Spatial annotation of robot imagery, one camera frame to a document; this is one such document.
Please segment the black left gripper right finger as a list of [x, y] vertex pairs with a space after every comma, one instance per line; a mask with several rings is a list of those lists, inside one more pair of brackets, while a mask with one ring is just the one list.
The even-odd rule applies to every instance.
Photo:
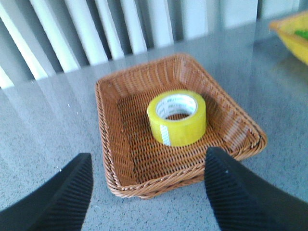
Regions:
[[222, 231], [306, 231], [308, 204], [273, 186], [220, 147], [205, 155], [205, 189]]

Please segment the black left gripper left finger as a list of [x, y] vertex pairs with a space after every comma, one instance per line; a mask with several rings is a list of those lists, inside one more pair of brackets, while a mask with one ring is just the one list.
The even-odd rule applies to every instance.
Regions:
[[79, 231], [93, 191], [90, 153], [80, 153], [50, 180], [0, 213], [2, 231]]

